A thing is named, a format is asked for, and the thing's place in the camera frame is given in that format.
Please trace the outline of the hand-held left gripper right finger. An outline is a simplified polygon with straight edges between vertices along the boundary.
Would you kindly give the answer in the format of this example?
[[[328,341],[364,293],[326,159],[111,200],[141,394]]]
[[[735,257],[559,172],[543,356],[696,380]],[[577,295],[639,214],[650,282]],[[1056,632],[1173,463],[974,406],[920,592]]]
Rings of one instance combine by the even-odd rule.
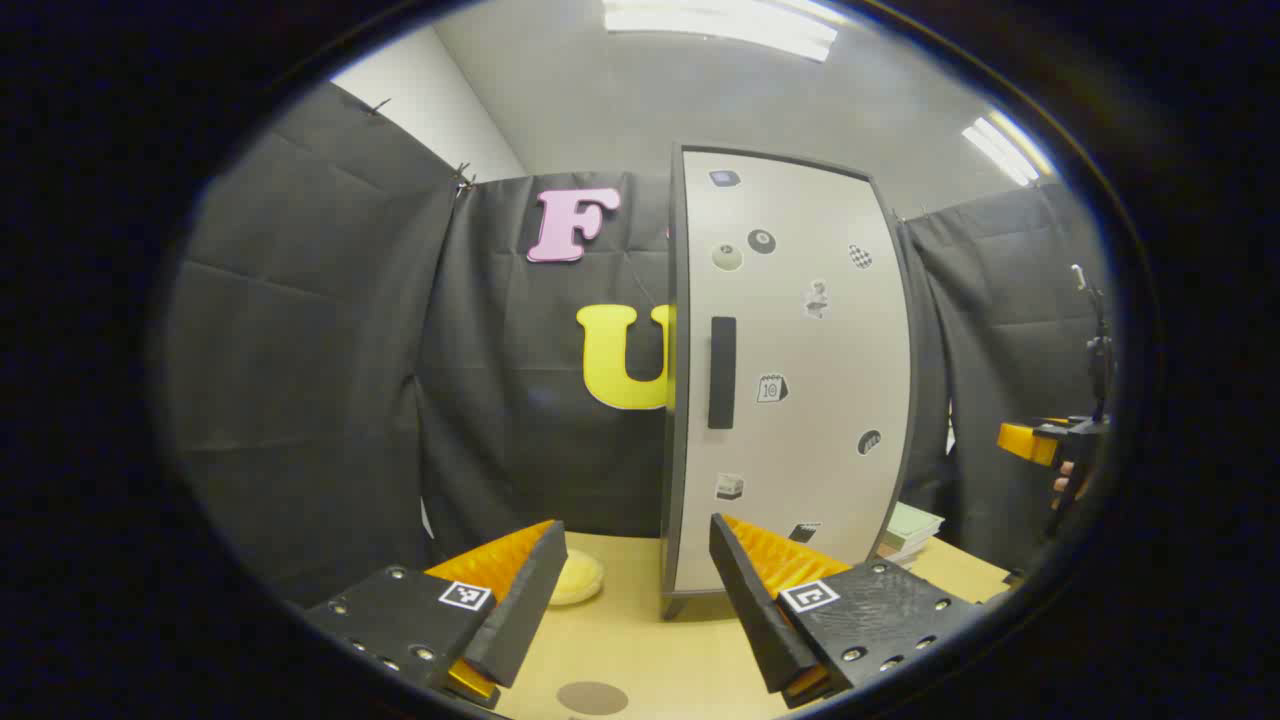
[[[884,559],[850,565],[721,512],[708,547],[765,688],[788,708],[861,700],[929,666],[986,612]]]

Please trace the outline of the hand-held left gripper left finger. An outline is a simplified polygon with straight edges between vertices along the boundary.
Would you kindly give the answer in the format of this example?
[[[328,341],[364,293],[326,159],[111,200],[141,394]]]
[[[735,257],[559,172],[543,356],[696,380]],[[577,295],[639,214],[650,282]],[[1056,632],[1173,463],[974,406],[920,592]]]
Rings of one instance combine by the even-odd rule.
[[[567,557],[563,523],[545,520],[429,569],[380,568],[303,618],[416,691],[492,710],[524,666]]]

